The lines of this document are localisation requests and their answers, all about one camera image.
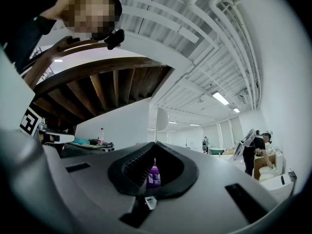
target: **white wall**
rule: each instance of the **white wall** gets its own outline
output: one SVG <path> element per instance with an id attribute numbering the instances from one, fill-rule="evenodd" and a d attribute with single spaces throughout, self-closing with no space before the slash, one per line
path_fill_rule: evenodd
<path id="1" fill-rule="evenodd" d="M 229 121 L 223 121 L 220 123 L 222 139 L 223 139 L 223 148 L 232 148 L 234 147 L 233 143 L 233 132 L 230 128 Z"/>
<path id="2" fill-rule="evenodd" d="M 113 142 L 115 149 L 147 142 L 150 99 L 115 109 L 77 126 L 76 137 L 97 138 L 104 128 L 104 141 Z"/>
<path id="3" fill-rule="evenodd" d="M 252 128 L 255 130 L 259 130 L 260 134 L 265 133 L 266 131 L 270 131 L 265 123 L 262 112 L 259 109 L 254 111 L 249 110 L 241 113 L 239 115 L 239 120 L 242 126 L 244 136 L 246 136 Z"/>
<path id="4" fill-rule="evenodd" d="M 312 168 L 312 48 L 309 36 L 284 0 L 241 0 L 262 77 L 261 111 L 274 143 L 295 171 L 301 191 Z"/>
<path id="5" fill-rule="evenodd" d="M 158 132 L 157 140 L 163 143 L 167 143 L 167 132 Z"/>
<path id="6" fill-rule="evenodd" d="M 233 136 L 234 136 L 234 141 L 240 141 L 243 139 L 243 129 L 242 125 L 240 123 L 239 117 L 235 117 L 230 119 L 231 125 L 232 125 L 232 130 L 233 130 Z"/>
<path id="7" fill-rule="evenodd" d="M 168 143 L 176 146 L 190 147 L 192 150 L 202 152 L 202 130 L 201 127 L 194 127 L 185 131 L 168 132 Z"/>
<path id="8" fill-rule="evenodd" d="M 148 131 L 147 132 L 147 141 L 154 142 L 155 141 L 155 131 Z"/>
<path id="9" fill-rule="evenodd" d="M 220 147 L 219 134 L 215 125 L 203 127 L 203 136 L 207 137 L 211 147 Z"/>

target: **purple bottle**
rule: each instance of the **purple bottle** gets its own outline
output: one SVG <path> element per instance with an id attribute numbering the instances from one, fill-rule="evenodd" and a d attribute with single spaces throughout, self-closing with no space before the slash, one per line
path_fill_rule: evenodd
<path id="1" fill-rule="evenodd" d="M 156 164 L 154 163 L 152 169 L 148 173 L 146 179 L 146 187 L 147 188 L 157 188 L 160 187 L 160 174 Z"/>

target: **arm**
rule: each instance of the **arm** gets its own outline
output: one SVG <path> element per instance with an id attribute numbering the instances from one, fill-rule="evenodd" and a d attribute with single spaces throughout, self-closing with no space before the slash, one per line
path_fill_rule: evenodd
<path id="1" fill-rule="evenodd" d="M 267 151 L 266 151 L 266 150 L 262 150 L 262 153 L 263 153 L 263 157 L 264 157 L 264 160 L 266 161 L 267 165 L 268 165 L 269 167 L 271 167 L 271 166 L 272 166 L 272 163 L 271 163 L 270 160 L 269 160 L 269 156 L 268 156 L 268 154 L 267 154 Z"/>

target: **fluorescent ceiling light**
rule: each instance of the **fluorescent ceiling light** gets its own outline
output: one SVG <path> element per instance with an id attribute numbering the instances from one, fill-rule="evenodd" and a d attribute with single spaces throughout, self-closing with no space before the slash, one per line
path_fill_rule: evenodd
<path id="1" fill-rule="evenodd" d="M 230 104 L 219 92 L 215 92 L 213 97 L 220 101 L 223 105 Z"/>

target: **black slot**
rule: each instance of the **black slot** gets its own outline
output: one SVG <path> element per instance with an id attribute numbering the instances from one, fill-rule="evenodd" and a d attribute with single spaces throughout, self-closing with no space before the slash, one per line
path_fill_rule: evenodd
<path id="1" fill-rule="evenodd" d="M 145 189 L 144 182 L 156 160 L 161 186 Z M 196 182 L 198 168 L 186 156 L 157 142 L 115 160 L 108 169 L 108 177 L 122 194 L 154 196 L 157 200 L 183 195 Z"/>
<path id="2" fill-rule="evenodd" d="M 225 189 L 250 224 L 258 221 L 267 214 L 267 211 L 264 210 L 261 205 L 259 205 L 239 184 L 228 185 Z"/>
<path id="3" fill-rule="evenodd" d="M 283 175 L 281 176 L 281 180 L 282 180 L 282 184 L 285 185 L 285 180 L 284 180 Z"/>
<path id="4" fill-rule="evenodd" d="M 73 165 L 73 166 L 67 166 L 66 170 L 69 173 L 75 172 L 75 171 L 79 171 L 85 168 L 90 167 L 90 165 L 88 163 L 81 163 L 81 164 L 77 164 L 77 165 Z"/>
<path id="5" fill-rule="evenodd" d="M 150 214 L 151 210 L 145 203 L 145 198 L 141 196 L 136 197 L 136 202 L 131 213 L 124 214 L 120 221 L 128 224 L 134 228 L 139 228 L 144 222 L 147 216 Z"/>

